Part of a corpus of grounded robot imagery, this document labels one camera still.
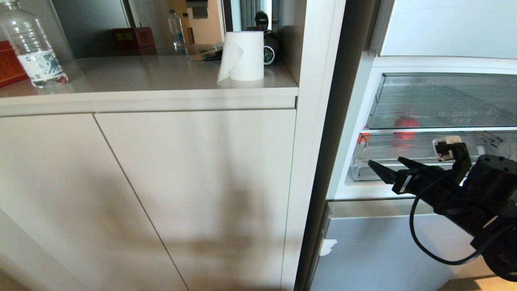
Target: red container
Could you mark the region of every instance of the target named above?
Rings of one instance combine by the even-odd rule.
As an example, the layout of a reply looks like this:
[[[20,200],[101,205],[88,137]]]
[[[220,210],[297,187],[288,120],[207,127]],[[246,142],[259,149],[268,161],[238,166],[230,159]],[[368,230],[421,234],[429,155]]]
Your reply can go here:
[[[121,51],[155,47],[150,27],[116,28],[113,29],[113,37]]]
[[[27,79],[22,65],[8,41],[0,41],[0,87]]]

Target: paper towel roll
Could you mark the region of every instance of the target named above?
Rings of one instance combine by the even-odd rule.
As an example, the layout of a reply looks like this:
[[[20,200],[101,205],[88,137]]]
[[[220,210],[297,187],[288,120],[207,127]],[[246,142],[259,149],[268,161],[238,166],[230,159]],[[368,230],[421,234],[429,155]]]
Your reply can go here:
[[[227,32],[217,83],[230,77],[254,81],[264,77],[264,32]]]

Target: red fruit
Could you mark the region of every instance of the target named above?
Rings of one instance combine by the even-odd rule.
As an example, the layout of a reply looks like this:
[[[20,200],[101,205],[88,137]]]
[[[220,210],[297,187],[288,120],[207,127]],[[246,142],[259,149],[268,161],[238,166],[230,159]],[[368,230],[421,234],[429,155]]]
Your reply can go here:
[[[402,127],[402,128],[408,128],[408,127],[419,127],[420,122],[418,122],[418,119],[414,117],[409,116],[402,116],[397,118],[395,120],[395,123],[393,124],[394,127]],[[404,140],[411,140],[415,137],[415,132],[406,132],[406,133],[395,133],[396,137],[398,139],[404,139]]]

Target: cabinet door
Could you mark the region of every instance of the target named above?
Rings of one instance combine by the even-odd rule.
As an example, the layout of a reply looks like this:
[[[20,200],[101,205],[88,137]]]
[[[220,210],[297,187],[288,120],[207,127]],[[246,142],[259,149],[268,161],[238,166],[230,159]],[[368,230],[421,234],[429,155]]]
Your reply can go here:
[[[96,114],[191,291],[280,287],[295,113]]]
[[[0,118],[0,207],[92,291],[186,290],[90,114]]]

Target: plastic water bottle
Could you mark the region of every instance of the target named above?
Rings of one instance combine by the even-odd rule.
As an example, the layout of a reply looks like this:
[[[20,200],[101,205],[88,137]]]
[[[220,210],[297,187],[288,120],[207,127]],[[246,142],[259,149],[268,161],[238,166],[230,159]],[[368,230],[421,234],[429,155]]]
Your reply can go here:
[[[169,28],[172,33],[172,40],[175,48],[185,47],[185,39],[183,38],[183,27],[181,25],[181,19],[176,15],[174,9],[169,10]]]
[[[18,0],[0,0],[0,25],[18,60],[37,88],[68,83],[39,20],[20,8]]]

